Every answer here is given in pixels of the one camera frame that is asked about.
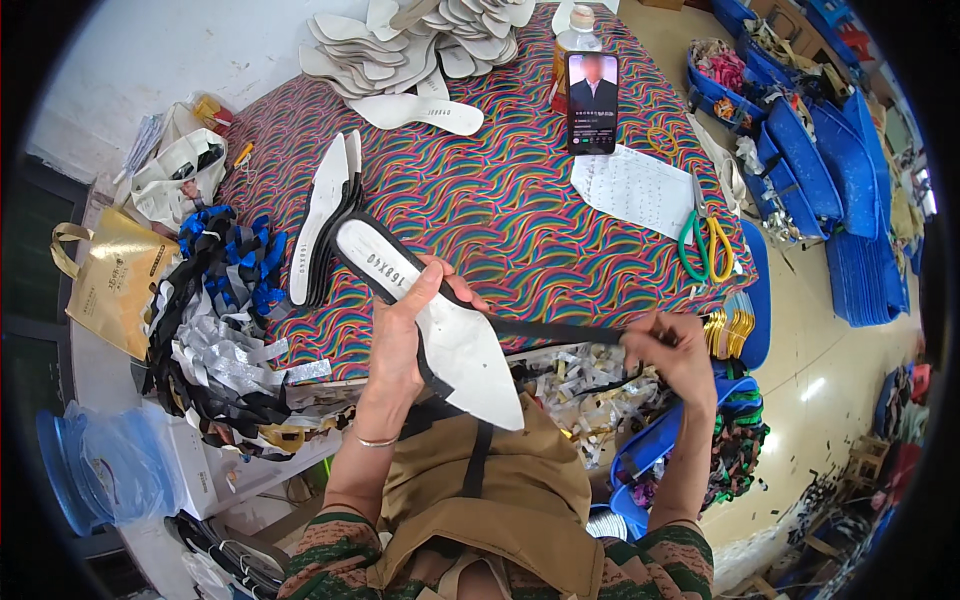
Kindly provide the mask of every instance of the bottle cap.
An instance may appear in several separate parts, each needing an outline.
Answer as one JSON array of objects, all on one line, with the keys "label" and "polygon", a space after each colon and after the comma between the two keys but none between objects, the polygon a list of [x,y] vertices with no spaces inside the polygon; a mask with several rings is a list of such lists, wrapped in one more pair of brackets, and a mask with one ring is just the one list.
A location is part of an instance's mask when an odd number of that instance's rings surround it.
[{"label": "bottle cap", "polygon": [[574,5],[570,11],[570,27],[591,31],[593,29],[593,9],[582,4]]}]

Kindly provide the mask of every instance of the green scissor handle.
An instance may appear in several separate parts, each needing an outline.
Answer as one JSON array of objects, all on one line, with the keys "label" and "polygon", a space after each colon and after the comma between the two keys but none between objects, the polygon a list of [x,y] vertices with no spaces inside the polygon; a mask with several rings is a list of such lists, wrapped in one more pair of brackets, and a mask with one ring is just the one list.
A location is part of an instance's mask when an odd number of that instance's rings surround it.
[{"label": "green scissor handle", "polygon": [[[686,239],[686,234],[691,229],[693,229],[693,237],[697,240],[697,248],[700,250],[700,258],[704,264],[704,271],[702,273],[694,271],[693,267],[690,266],[690,261],[686,259],[684,240]],[[700,222],[697,220],[696,208],[691,210],[690,216],[686,218],[684,228],[680,231],[680,240],[677,241],[677,246],[680,247],[680,262],[683,263],[686,273],[699,283],[706,283],[709,271],[709,255],[707,254],[707,245],[704,244],[704,234],[700,231]]]}]

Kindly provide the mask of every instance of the scissors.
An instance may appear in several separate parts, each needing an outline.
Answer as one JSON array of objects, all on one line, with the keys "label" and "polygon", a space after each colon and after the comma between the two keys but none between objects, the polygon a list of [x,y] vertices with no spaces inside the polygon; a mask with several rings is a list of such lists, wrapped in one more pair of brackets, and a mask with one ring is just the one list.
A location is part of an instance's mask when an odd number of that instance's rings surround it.
[{"label": "scissors", "polygon": [[[706,244],[704,244],[703,233],[700,231],[701,220],[707,222],[707,230],[710,236],[709,252]],[[693,229],[693,237],[697,240],[697,249],[700,251],[700,258],[704,263],[704,271],[702,273],[694,271],[690,265],[690,261],[686,259],[684,240],[691,229]],[[724,255],[727,258],[724,270],[719,275],[715,269],[718,239],[723,243]],[[714,283],[726,281],[733,270],[734,255],[733,248],[730,246],[730,239],[727,238],[727,234],[720,228],[720,222],[717,221],[717,218],[708,215],[707,201],[704,200],[704,190],[700,187],[696,175],[693,176],[693,210],[690,211],[690,216],[686,219],[686,224],[680,231],[680,240],[678,240],[677,246],[680,248],[680,261],[684,265],[684,270],[700,283],[706,283],[708,276]]]}]

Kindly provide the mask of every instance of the phone screen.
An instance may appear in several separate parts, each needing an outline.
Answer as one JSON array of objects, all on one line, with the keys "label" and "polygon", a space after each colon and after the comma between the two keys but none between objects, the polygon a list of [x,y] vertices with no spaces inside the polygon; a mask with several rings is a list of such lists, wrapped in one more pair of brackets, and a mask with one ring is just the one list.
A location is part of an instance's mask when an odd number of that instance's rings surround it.
[{"label": "phone screen", "polygon": [[611,155],[616,145],[617,60],[601,52],[566,55],[566,148]]}]

